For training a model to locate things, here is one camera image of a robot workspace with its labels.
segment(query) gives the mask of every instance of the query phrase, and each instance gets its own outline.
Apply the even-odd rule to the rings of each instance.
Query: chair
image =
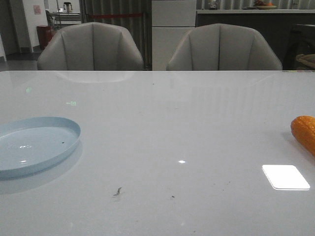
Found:
[[[143,60],[129,31],[84,23],[56,33],[37,61],[38,70],[142,70]]]
[[[188,31],[166,70],[282,70],[282,64],[255,29],[213,24]]]

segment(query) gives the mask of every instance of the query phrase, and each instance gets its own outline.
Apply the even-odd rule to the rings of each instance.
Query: plate rim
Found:
[[[47,160],[39,161],[35,164],[28,165],[28,166],[0,170],[0,180],[28,176],[36,172],[40,172],[50,167],[53,167],[57,165],[58,163],[61,163],[67,157],[69,157],[70,154],[73,153],[73,151],[77,148],[79,144],[79,140],[80,140],[81,128],[78,125],[78,123],[76,123],[75,121],[68,118],[62,118],[62,117],[33,117],[33,118],[20,119],[20,120],[2,124],[0,125],[0,138],[5,135],[17,132],[19,130],[41,128],[41,127],[69,128],[72,131],[74,131],[75,140],[71,143],[71,145],[66,150],[56,155],[52,155]]]

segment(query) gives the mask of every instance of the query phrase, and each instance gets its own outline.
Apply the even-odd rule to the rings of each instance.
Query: floor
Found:
[[[37,59],[40,53],[14,53],[0,62],[0,71],[6,70],[37,70]]]

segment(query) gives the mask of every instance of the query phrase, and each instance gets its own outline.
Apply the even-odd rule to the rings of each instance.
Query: table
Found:
[[[0,124],[65,117],[81,137],[59,165],[0,181],[0,235],[315,235],[315,159],[290,133],[315,116],[314,75],[1,72]],[[274,189],[265,164],[310,189]]]

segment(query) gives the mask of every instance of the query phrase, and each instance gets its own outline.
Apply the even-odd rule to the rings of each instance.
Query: blue plate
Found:
[[[66,159],[81,129],[72,120],[38,117],[0,125],[0,179],[42,171]]]

